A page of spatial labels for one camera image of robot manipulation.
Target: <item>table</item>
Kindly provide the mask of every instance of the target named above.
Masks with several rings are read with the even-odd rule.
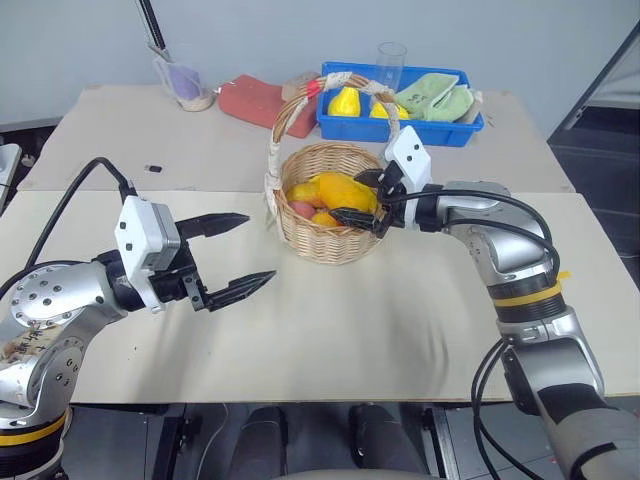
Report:
[[[24,263],[60,192],[19,192],[0,218],[0,274]],[[391,230],[343,266],[301,259],[264,224],[260,194],[147,192],[176,220],[237,211],[252,221],[192,240],[211,291],[248,273],[278,274],[249,299],[213,314],[189,302],[131,314],[90,345],[74,402],[306,400],[468,401],[474,369],[497,338],[495,312],[462,244]],[[640,294],[578,194],[519,194],[548,220],[567,303],[578,312],[607,394],[640,392]],[[90,259],[114,248],[115,192],[79,192],[41,260]],[[7,311],[7,299],[0,311]],[[485,391],[510,395],[498,368]]]
[[[486,92],[483,114],[485,128],[466,147],[427,147],[436,182],[491,180],[514,192],[574,191],[513,94]],[[261,192],[268,138],[269,130],[217,105],[185,112],[159,86],[95,86],[60,122],[20,189],[64,190],[89,160],[105,156],[141,190]],[[321,141],[317,128],[305,139],[286,136],[282,158]],[[384,147],[358,144],[374,153]],[[152,173],[145,165],[163,170]],[[83,188],[113,190],[115,184],[96,171]]]

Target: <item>yellow stripe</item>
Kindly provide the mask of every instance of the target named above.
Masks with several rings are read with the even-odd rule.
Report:
[[[560,282],[556,282],[553,287],[542,290],[541,292],[530,293],[529,295],[522,295],[521,297],[497,298],[493,300],[493,304],[496,307],[517,307],[520,305],[538,302],[540,300],[546,300],[547,298],[557,295],[561,291],[562,285],[560,285]]]
[[[65,416],[66,414],[62,415],[48,427],[41,428],[35,432],[23,433],[21,435],[0,435],[0,447],[13,447],[15,445],[23,445],[25,443],[40,440],[62,427],[64,425]]]

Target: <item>green cloth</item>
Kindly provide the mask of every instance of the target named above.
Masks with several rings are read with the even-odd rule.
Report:
[[[473,95],[466,85],[456,85],[457,75],[427,73],[417,82],[395,95],[395,101],[414,120],[454,122],[473,104]]]

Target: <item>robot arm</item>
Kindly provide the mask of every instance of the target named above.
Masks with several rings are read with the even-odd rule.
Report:
[[[188,239],[249,220],[235,213],[173,221],[165,205],[126,197],[118,250],[89,263],[48,262],[16,282],[0,323],[0,479],[62,479],[61,435],[84,353],[93,337],[128,312],[164,310],[189,297],[194,310],[240,301],[275,272],[233,280],[207,293]]]
[[[331,214],[379,236],[395,226],[442,231],[464,243],[496,309],[514,402],[542,418],[565,476],[638,478],[638,419],[604,400],[602,376],[562,297],[559,257],[537,212],[496,183],[429,183],[430,158],[411,127],[389,144],[385,157],[384,171],[356,177],[378,188],[384,217],[351,209]]]

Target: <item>wicker basket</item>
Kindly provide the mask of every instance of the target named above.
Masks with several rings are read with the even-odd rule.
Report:
[[[319,263],[340,265],[366,255],[379,239],[364,230],[350,227],[325,227],[298,215],[287,203],[285,192],[326,172],[354,176],[368,168],[380,168],[374,155],[349,143],[326,142],[309,145],[294,153],[280,167],[280,141],[310,98],[321,91],[342,86],[355,87],[374,94],[389,113],[392,135],[398,131],[398,117],[391,91],[377,82],[351,72],[332,73],[312,80],[298,89],[295,97],[282,106],[269,143],[269,171],[265,191],[281,238],[305,258]]]

